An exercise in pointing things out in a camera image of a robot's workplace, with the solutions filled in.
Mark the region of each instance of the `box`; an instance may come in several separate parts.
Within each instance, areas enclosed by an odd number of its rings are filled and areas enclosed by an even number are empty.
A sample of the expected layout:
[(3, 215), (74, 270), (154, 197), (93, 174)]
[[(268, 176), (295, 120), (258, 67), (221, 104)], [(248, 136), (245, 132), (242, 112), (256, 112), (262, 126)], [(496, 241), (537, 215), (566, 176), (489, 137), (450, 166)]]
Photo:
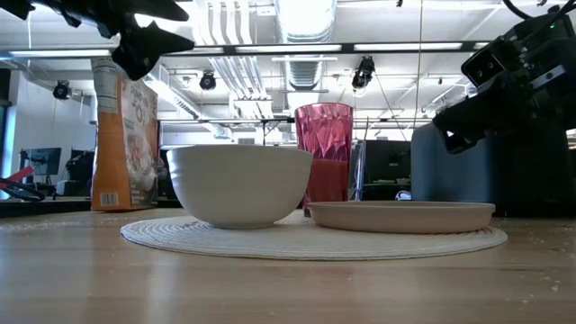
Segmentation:
[(131, 81), (110, 58), (93, 58), (98, 99), (98, 142), (92, 209), (130, 211), (153, 207), (157, 193), (158, 96)]

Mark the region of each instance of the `white ceramic bowl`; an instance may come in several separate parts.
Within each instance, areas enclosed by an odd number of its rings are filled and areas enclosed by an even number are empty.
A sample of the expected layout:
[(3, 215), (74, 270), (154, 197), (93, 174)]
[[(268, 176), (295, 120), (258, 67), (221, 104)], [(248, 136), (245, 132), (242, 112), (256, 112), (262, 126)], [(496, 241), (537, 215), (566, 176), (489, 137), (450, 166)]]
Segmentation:
[(312, 165), (308, 152), (254, 145), (175, 148), (167, 157), (180, 203), (221, 229), (261, 229), (288, 216)]

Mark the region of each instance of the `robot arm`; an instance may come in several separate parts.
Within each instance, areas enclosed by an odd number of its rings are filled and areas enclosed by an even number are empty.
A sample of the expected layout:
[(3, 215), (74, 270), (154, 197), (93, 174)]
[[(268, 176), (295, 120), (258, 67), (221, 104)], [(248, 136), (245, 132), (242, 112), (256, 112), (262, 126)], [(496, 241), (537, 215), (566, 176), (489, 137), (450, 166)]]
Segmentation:
[(185, 22), (188, 14), (174, 0), (0, 0), (0, 7), (26, 20), (35, 5), (45, 5), (64, 17), (68, 25), (94, 25), (110, 39), (121, 35), (112, 59), (132, 80), (144, 77), (163, 54), (192, 50), (194, 42), (158, 28), (153, 22), (141, 28), (134, 14), (147, 14)]
[(462, 152), (488, 134), (504, 136), (551, 118), (574, 126), (576, 37), (566, 15), (573, 3), (528, 16), (464, 62), (462, 71), (478, 94), (433, 120), (448, 152)]

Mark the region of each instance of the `security camera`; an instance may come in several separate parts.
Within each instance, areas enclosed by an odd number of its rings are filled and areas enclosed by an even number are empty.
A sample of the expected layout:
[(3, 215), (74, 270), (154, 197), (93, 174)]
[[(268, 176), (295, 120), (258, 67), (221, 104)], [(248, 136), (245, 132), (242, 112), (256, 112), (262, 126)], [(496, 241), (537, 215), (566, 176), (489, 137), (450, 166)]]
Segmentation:
[(203, 77), (200, 79), (200, 88), (202, 90), (213, 90), (216, 87), (216, 79), (214, 72), (205, 71)]
[(370, 81), (372, 81), (372, 73), (376, 71), (372, 57), (363, 57), (360, 65), (355, 70), (354, 78), (352, 79), (352, 87), (354, 89), (366, 88)]
[(54, 98), (59, 100), (68, 100), (72, 95), (72, 89), (70, 89), (70, 82), (68, 81), (58, 81), (58, 85), (54, 87), (52, 92)]

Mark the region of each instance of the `barcode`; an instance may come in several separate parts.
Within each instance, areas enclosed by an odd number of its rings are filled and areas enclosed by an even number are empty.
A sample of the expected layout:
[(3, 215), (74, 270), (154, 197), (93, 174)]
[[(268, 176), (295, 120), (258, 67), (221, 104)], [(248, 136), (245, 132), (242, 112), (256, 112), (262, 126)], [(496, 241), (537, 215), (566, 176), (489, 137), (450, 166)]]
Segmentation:
[(100, 204), (102, 206), (118, 206), (118, 193), (101, 193)]

